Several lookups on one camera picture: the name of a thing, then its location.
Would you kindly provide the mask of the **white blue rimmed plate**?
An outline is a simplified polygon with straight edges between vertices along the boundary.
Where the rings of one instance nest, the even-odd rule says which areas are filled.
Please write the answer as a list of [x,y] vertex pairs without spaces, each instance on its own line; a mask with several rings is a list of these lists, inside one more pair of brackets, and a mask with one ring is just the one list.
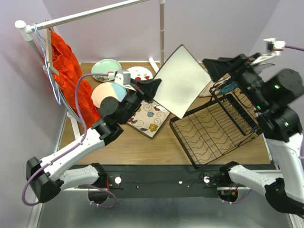
[[133,66],[133,67],[128,68],[127,70],[130,72],[131,78],[136,81],[153,79],[152,72],[145,67]]

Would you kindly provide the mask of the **square leaf pattern plate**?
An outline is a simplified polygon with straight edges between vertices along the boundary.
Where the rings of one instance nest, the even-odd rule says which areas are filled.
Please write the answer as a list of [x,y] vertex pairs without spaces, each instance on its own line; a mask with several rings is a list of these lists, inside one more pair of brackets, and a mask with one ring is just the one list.
[[170,112],[156,102],[141,102],[141,106],[127,124],[149,138],[160,130]]

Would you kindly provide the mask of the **large square green plate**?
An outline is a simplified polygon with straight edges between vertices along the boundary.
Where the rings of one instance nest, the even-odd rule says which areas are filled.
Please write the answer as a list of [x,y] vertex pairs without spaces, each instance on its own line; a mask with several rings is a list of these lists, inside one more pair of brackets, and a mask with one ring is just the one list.
[[161,80],[154,101],[180,119],[211,81],[184,45],[170,55],[154,78]]

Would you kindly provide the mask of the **cream and teal plate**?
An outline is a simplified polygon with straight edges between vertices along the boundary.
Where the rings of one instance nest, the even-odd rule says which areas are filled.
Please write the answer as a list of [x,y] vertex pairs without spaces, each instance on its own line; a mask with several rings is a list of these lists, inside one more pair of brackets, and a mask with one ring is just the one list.
[[106,97],[111,96],[121,102],[124,99],[126,93],[127,91],[123,86],[115,82],[105,82],[101,83],[93,90],[91,99],[93,101],[94,106],[99,108],[101,102]]

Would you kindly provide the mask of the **green round plate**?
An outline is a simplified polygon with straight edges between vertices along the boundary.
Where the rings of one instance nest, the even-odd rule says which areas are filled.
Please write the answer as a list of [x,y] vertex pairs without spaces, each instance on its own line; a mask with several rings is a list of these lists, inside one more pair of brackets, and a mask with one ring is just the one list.
[[[122,69],[121,64],[114,59],[103,59],[98,61],[91,68],[91,73],[102,73],[106,74],[108,72],[116,72],[117,70]],[[114,76],[100,76],[94,75],[93,78],[99,82],[108,82],[113,81]]]

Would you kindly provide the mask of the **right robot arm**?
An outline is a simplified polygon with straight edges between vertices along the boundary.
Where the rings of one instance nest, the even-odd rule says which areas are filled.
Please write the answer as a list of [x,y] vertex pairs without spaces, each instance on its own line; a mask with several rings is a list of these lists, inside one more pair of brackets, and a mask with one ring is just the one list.
[[240,54],[234,58],[203,59],[211,80],[229,75],[258,112],[257,122],[271,153],[278,164],[281,177],[267,177],[232,161],[210,177],[218,187],[238,183],[263,195],[278,212],[304,214],[304,142],[303,128],[298,114],[290,107],[304,93],[298,72],[284,68],[263,81],[254,70],[259,53]]

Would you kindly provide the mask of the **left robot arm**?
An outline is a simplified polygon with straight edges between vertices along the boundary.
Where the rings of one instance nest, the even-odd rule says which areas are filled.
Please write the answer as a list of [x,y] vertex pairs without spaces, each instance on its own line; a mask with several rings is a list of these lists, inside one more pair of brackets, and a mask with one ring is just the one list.
[[79,185],[100,188],[105,183],[106,173],[99,163],[72,171],[70,168],[86,155],[106,147],[123,132],[122,124],[140,108],[141,102],[152,102],[161,84],[161,79],[144,81],[130,80],[129,91],[120,97],[114,89],[99,96],[101,115],[90,128],[83,125],[84,134],[63,149],[42,159],[32,157],[26,162],[26,185],[21,194],[25,205],[45,203],[62,190]]

